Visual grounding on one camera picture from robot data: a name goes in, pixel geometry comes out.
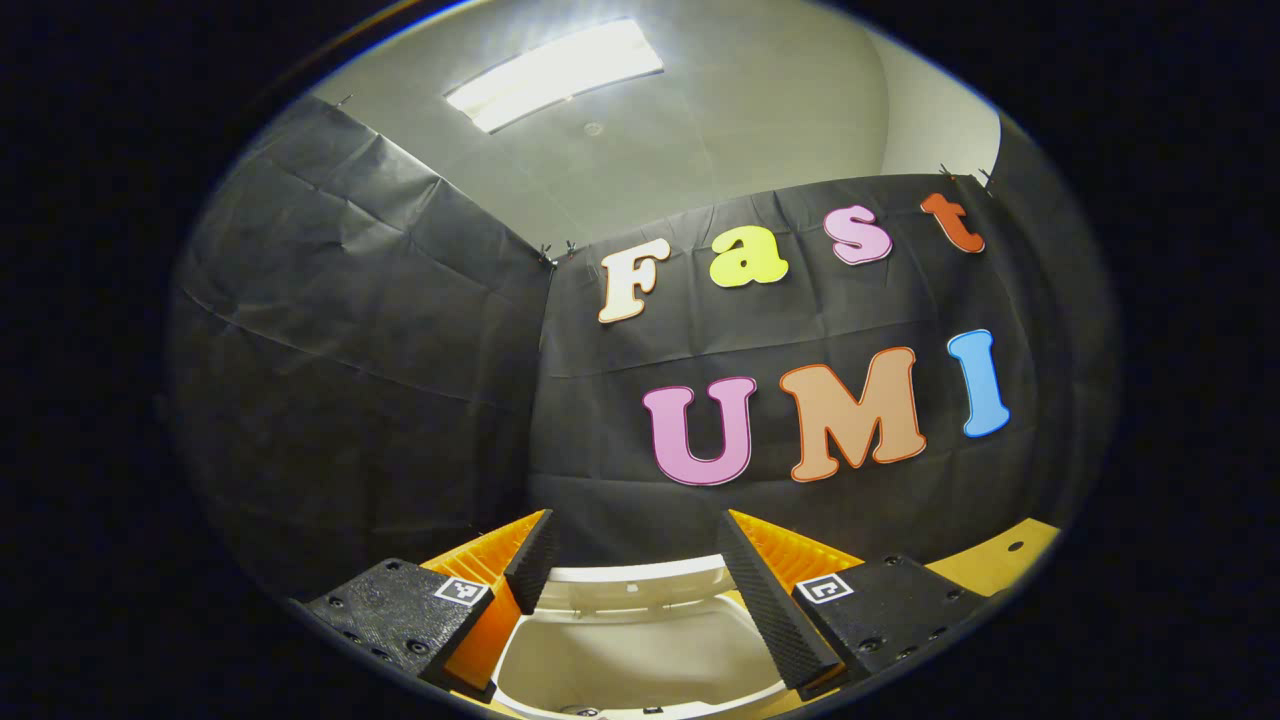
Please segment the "white bin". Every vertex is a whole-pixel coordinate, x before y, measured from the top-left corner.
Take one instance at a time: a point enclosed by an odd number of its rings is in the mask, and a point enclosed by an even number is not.
[[[548,720],[751,717],[786,687],[730,589],[719,555],[557,568],[498,662],[494,702]]]

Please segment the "fluorescent light panel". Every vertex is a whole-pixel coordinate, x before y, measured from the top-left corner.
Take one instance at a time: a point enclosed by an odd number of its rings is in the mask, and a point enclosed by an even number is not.
[[[662,70],[635,20],[568,35],[503,63],[444,100],[484,132],[588,90]]]

